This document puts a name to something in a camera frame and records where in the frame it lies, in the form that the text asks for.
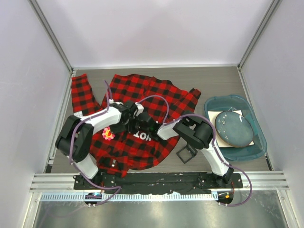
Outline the pink white flower brooch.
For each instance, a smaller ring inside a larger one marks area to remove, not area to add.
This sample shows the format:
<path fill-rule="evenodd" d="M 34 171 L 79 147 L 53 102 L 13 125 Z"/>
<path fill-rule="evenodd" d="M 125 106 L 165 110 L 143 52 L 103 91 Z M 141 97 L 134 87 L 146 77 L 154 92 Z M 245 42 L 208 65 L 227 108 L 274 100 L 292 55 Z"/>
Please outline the pink white flower brooch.
<path fill-rule="evenodd" d="M 111 141 L 115 138 L 115 134 L 112 133 L 110 127 L 106 127 L 103 129 L 102 136 L 105 140 Z"/>

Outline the red black plaid shirt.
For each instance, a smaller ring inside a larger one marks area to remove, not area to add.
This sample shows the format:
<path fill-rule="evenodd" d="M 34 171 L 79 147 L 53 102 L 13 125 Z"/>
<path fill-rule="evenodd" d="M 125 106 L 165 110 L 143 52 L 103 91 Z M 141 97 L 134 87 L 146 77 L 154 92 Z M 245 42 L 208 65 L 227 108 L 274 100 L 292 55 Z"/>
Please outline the red black plaid shirt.
<path fill-rule="evenodd" d="M 153 120 L 170 122 L 184 111 L 194 112 L 200 98 L 198 89 L 181 90 L 169 80 L 132 74 L 115 75 L 110 83 L 113 99 L 125 103 L 140 102 Z M 98 103 L 86 74 L 74 77 L 71 85 L 74 113 L 87 116 L 106 108 L 104 98 Z M 112 140 L 103 137 L 103 131 L 94 134 L 90 154 L 96 165 L 108 174 L 125 176 L 129 170 L 145 170 L 160 164 L 177 145 L 179 137 L 156 141 L 147 133 L 118 133 Z"/>

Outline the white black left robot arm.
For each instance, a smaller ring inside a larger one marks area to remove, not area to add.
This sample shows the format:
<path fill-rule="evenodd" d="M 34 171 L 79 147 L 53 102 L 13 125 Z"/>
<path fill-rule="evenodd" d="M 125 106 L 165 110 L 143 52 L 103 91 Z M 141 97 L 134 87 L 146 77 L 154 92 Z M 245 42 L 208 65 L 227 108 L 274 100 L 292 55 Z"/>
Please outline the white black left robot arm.
<path fill-rule="evenodd" d="M 85 176 L 85 185 L 95 190 L 101 184 L 101 177 L 97 175 L 98 167 L 89 154 L 93 135 L 111 125 L 126 131 L 131 120 L 143 110 L 144 107 L 138 102 L 123 104 L 111 100 L 105 109 L 94 114 L 81 118 L 71 115 L 65 121 L 55 147 Z"/>

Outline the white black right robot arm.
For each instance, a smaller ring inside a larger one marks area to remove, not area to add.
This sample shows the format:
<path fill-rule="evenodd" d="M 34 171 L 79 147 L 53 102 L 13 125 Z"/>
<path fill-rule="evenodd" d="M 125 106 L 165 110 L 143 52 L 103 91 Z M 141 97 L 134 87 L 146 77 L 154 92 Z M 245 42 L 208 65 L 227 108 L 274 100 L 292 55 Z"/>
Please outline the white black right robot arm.
<path fill-rule="evenodd" d="M 178 136 L 191 148 L 204 154 L 217 186 L 224 188 L 232 182 L 234 169 L 222 155 L 216 142 L 214 126 L 207 118 L 186 111 L 177 119 L 160 124 L 147 112 L 143 112 L 131 119 L 128 130 L 132 133 L 142 131 L 159 142 Z"/>

